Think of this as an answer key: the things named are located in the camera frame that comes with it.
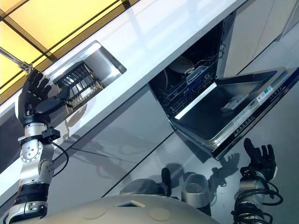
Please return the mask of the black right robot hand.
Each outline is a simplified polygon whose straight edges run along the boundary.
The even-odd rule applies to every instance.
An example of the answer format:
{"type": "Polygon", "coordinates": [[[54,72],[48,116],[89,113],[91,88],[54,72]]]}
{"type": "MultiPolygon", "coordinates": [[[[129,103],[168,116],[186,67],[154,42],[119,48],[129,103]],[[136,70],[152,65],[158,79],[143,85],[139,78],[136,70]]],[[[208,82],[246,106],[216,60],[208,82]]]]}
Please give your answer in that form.
{"type": "Polygon", "coordinates": [[[250,157],[250,163],[247,167],[240,169],[242,176],[253,179],[258,174],[261,174],[264,180],[267,182],[271,181],[274,178],[277,167],[272,145],[262,145],[260,150],[260,148],[253,146],[249,138],[244,140],[243,145],[250,157]]]}

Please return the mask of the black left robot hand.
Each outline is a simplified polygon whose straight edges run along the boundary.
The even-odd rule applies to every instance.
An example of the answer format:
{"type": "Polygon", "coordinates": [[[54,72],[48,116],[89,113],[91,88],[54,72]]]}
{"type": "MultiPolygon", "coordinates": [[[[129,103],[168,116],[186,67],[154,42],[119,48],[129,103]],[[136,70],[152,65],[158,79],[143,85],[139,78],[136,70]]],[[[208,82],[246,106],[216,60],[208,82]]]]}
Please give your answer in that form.
{"type": "Polygon", "coordinates": [[[65,105],[70,88],[64,87],[57,95],[48,97],[51,85],[43,73],[33,69],[27,76],[18,98],[17,115],[23,127],[31,123],[50,124],[50,114],[65,105]]]}

